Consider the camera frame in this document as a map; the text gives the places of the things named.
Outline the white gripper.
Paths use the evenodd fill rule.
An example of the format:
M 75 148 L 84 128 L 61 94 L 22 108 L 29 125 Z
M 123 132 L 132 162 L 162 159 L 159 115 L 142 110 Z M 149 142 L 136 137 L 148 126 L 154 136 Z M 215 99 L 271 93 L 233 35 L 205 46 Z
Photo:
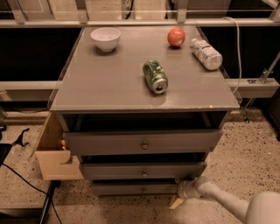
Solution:
M 199 199 L 200 193 L 195 188 L 194 181 L 190 180 L 180 180 L 180 178 L 174 179 L 175 183 L 178 184 L 178 195 L 175 195 L 171 199 L 171 203 L 169 205 L 170 209 L 175 209 L 180 206 L 184 200 L 186 199 Z

